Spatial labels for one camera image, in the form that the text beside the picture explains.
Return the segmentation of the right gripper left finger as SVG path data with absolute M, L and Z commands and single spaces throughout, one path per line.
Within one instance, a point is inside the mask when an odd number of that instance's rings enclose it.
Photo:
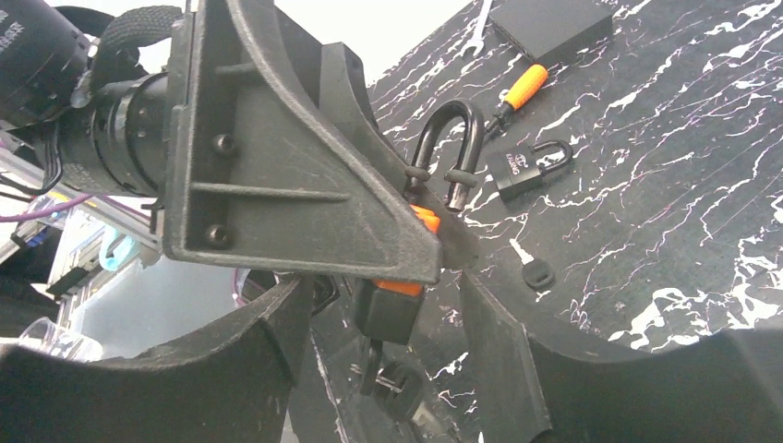
M 309 339 L 314 284 L 260 298 L 133 358 L 1 353 L 5 442 L 277 442 Z

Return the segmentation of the black keys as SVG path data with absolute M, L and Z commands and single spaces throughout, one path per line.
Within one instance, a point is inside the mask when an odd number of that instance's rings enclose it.
M 351 365 L 360 377 L 359 393 L 372 397 L 393 420 L 412 421 L 422 405 L 425 380 L 415 367 L 401 361 L 383 365 L 382 351 L 382 341 L 365 338 L 359 363 Z

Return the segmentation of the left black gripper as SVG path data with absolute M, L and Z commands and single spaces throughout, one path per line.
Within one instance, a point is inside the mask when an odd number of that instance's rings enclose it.
M 63 180 L 155 198 L 168 76 L 139 51 L 171 37 L 178 6 L 118 17 L 60 6 L 98 39 L 60 120 Z M 272 1 L 201 1 L 173 40 L 163 249 L 182 261 L 436 281 L 438 238 L 319 110 L 320 43 Z

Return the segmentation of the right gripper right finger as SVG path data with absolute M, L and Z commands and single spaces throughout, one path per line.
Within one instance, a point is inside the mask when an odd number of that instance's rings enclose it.
M 664 353 L 584 333 L 474 273 L 460 282 L 487 442 L 778 442 L 782 333 L 729 329 Z

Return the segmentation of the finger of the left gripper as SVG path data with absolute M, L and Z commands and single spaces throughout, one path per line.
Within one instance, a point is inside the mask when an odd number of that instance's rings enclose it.
M 367 95 L 361 59 L 342 42 L 321 48 L 319 110 L 393 188 L 404 190 L 405 160 L 379 130 Z M 469 269 L 479 259 L 476 235 L 449 212 L 443 197 L 425 187 L 418 204 L 441 219 L 438 238 L 447 269 Z

